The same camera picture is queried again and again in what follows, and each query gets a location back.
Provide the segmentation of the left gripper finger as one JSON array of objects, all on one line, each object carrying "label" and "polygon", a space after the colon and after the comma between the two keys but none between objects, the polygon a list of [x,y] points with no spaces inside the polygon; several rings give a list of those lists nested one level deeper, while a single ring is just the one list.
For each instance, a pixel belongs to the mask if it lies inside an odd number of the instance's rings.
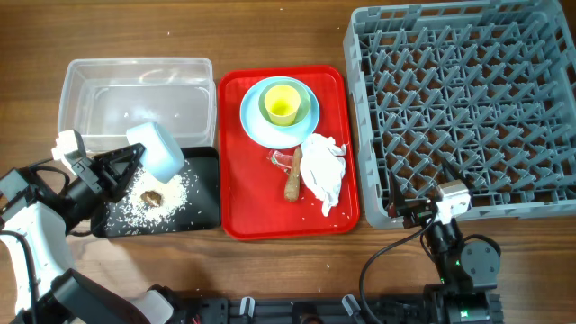
[{"label": "left gripper finger", "polygon": [[113,180],[130,180],[146,151],[142,144],[134,144],[94,156],[95,170]]},{"label": "left gripper finger", "polygon": [[125,195],[128,185],[132,179],[132,174],[119,175],[112,180],[112,184],[106,191],[106,200],[108,202],[117,203]]}]

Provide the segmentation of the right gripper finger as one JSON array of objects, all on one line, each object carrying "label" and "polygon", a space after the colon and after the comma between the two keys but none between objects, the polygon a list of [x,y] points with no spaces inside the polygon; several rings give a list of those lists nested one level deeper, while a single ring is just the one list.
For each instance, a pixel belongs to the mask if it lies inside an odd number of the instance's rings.
[{"label": "right gripper finger", "polygon": [[472,183],[459,171],[459,169],[453,166],[449,161],[444,159],[442,161],[442,170],[445,175],[445,179],[450,181],[461,181],[468,189],[472,189]]},{"label": "right gripper finger", "polygon": [[406,202],[396,175],[392,171],[389,172],[389,187],[388,214],[390,216],[403,216],[406,210]]}]

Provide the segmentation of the small light blue bowl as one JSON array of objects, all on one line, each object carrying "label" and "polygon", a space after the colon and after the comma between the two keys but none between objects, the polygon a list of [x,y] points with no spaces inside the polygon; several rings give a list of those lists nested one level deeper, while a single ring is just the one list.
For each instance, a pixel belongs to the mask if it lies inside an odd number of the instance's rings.
[{"label": "small light blue bowl", "polygon": [[127,130],[131,145],[141,144],[145,151],[140,158],[143,168],[159,182],[168,183],[185,164],[183,151],[171,133],[157,122],[147,122]]}]

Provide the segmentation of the white napkin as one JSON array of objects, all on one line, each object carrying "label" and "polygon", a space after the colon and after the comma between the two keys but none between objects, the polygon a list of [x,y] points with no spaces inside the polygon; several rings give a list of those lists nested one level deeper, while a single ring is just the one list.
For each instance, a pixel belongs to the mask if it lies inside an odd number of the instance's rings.
[{"label": "white napkin", "polygon": [[321,213],[329,216],[339,203],[342,180],[346,174],[347,145],[338,146],[332,137],[312,133],[301,145],[301,178],[322,202]]}]

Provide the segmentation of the brown sausage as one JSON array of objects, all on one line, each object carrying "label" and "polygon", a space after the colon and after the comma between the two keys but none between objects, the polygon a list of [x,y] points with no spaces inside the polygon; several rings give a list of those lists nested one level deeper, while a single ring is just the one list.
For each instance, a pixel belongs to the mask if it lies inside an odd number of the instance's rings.
[{"label": "brown sausage", "polygon": [[296,202],[300,193],[302,149],[297,147],[292,156],[292,168],[284,188],[284,199]]}]

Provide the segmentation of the red candy wrapper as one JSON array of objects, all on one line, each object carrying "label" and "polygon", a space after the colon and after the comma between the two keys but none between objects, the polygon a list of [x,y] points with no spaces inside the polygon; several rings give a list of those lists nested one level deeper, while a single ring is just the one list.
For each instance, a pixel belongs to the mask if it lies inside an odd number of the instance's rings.
[{"label": "red candy wrapper", "polygon": [[278,150],[271,150],[268,153],[267,158],[286,174],[289,174],[292,169],[293,157],[291,155],[285,155]]}]

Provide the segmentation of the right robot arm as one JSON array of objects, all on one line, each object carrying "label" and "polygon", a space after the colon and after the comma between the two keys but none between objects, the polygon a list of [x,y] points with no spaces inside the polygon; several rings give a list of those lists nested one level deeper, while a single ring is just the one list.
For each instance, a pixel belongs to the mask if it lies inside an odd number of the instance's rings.
[{"label": "right robot arm", "polygon": [[442,162],[446,181],[435,195],[406,202],[399,181],[389,173],[388,214],[403,218],[406,229],[420,227],[421,241],[435,264],[440,284],[424,288],[430,323],[501,323],[504,320],[497,288],[500,245],[481,234],[464,236],[456,218],[471,209],[472,183],[456,167]]}]

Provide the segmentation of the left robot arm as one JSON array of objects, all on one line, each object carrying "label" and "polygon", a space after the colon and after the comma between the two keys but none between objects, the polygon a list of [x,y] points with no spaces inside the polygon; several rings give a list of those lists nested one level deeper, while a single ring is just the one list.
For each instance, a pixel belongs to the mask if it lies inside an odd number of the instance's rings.
[{"label": "left robot arm", "polygon": [[178,146],[133,144],[89,157],[80,144],[58,144],[53,157],[76,175],[55,193],[39,177],[46,162],[14,168],[1,180],[8,200],[1,211],[1,240],[18,285],[17,323],[170,323],[181,307],[160,285],[127,300],[80,274],[66,237],[105,203],[125,194],[136,168],[160,167],[174,176],[183,166]]}]

